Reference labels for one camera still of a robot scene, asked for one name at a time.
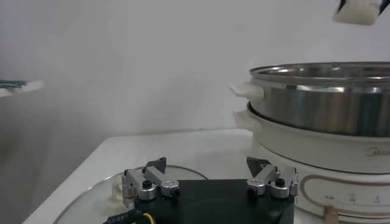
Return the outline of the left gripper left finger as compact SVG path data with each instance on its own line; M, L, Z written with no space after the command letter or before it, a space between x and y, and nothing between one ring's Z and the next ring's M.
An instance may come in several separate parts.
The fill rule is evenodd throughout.
M179 181L165 174L166 158L149 161L141 169L126 169L121 174L122 202L127 208L135 207L135 200L152 201L160 192L163 197L180 195Z

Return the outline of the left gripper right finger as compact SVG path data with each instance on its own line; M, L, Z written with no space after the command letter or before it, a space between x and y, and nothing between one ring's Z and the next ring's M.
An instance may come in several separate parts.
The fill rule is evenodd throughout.
M248 190L256 197L270 193L274 198L288 198L298 195L298 173L295 167L280 170L266 159L248 156L247 166L252 174L247 183Z

